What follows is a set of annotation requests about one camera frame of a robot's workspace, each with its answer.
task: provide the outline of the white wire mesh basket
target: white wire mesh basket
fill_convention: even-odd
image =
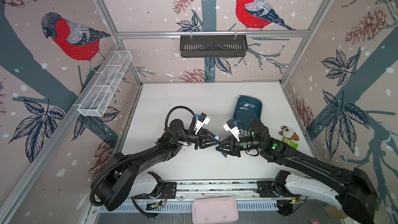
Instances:
[[[119,50],[113,54],[96,83],[80,104],[78,111],[83,116],[103,116],[131,59],[130,51]]]

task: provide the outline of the wire basket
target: wire basket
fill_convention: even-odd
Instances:
[[[83,116],[103,116],[131,59],[130,51],[119,50],[113,54],[94,86],[80,104],[78,111]]]
[[[246,35],[181,36],[181,57],[243,57],[248,50]]]

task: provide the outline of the white table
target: white table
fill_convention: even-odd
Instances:
[[[207,114],[211,119],[204,128],[219,135],[222,140],[231,135],[222,126],[232,118],[239,95],[261,100],[261,121],[269,128],[271,137],[281,140],[282,136],[278,135],[280,126],[291,127],[300,137],[297,150],[312,156],[277,82],[145,84],[122,152],[127,155],[153,147],[164,132],[167,113],[179,105],[189,107],[198,114]],[[171,114],[169,123],[175,118],[181,119],[188,128],[192,114],[185,109],[177,109]],[[174,158],[158,163],[148,171],[156,172],[163,180],[210,180],[274,178],[281,169],[304,175],[291,168],[268,163],[261,156],[251,157],[242,152],[241,157],[228,155],[224,158],[214,146],[195,150],[192,144],[181,149]]]

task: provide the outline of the red bird breast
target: red bird breast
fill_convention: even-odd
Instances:
[[[262,29],[265,26],[271,24],[271,21],[260,19],[252,16],[246,9],[245,4],[253,2],[254,0],[236,0],[236,17],[243,23],[247,28],[259,28]]]
[[[69,57],[75,60],[90,60],[100,49],[100,40],[95,40],[83,46],[68,43],[67,38],[70,35],[70,28],[65,19],[58,20],[55,27],[58,37],[52,39]]]

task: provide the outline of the gray floor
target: gray floor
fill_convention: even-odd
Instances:
[[[307,200],[291,217],[283,218],[274,211],[239,212],[239,220],[234,224],[311,224],[317,220],[320,224],[343,224],[343,220],[332,220],[323,210],[324,202]],[[100,213],[95,224],[192,224],[192,214],[161,214],[156,220],[147,218],[140,213]]]

